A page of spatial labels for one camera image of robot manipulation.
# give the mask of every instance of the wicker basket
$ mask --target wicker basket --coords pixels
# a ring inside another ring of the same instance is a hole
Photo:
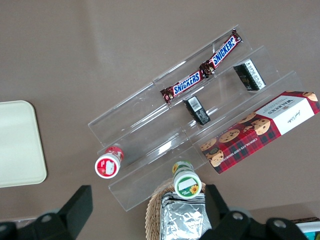
[[[202,183],[201,193],[204,193],[206,184]],[[160,238],[160,215],[161,215],[161,198],[165,193],[175,191],[174,185],[154,194],[146,208],[145,214],[145,237],[147,240],[159,240]]]

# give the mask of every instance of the jar label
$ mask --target jar label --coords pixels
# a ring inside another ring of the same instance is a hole
[[[96,168],[99,174],[104,177],[111,177],[117,171],[116,163],[113,160],[107,158],[101,159],[98,162]]]
[[[177,189],[182,196],[192,197],[199,190],[199,184],[193,177],[184,177],[177,184]]]
[[[173,165],[172,167],[172,174],[175,175],[175,173],[178,171],[178,169],[181,168],[188,168],[190,171],[192,171],[192,168],[190,168],[190,165],[188,162],[186,162],[185,164],[179,164],[178,162],[176,164]]]
[[[111,146],[105,150],[106,154],[113,154],[116,156],[120,162],[124,159],[124,152],[121,150],[121,148],[117,146]]]

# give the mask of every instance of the beige tray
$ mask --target beige tray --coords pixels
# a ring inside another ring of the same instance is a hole
[[[47,177],[33,106],[0,102],[0,188],[39,184]]]

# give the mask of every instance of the silver foil packet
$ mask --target silver foil packet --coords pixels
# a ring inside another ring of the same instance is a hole
[[[161,199],[160,240],[198,240],[211,225],[205,194],[183,199],[168,192]]]

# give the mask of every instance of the white label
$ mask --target white label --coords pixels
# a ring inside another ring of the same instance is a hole
[[[279,96],[256,112],[273,119],[281,135],[315,115],[308,100],[297,96]]]
[[[202,108],[200,102],[198,101],[198,99],[195,96],[190,98],[188,100],[188,102],[190,103],[193,111],[195,111],[195,112]]]
[[[106,174],[111,175],[115,171],[115,163],[113,161],[107,161],[105,166]]]
[[[195,184],[197,184],[197,182],[193,178],[189,178],[188,180],[182,181],[178,184],[178,191],[189,188]]]
[[[266,86],[265,82],[262,80],[258,70],[256,69],[255,65],[252,63],[251,59],[245,62],[245,66],[247,67],[248,71],[250,72],[253,80],[255,81],[256,85],[259,89],[262,89]]]

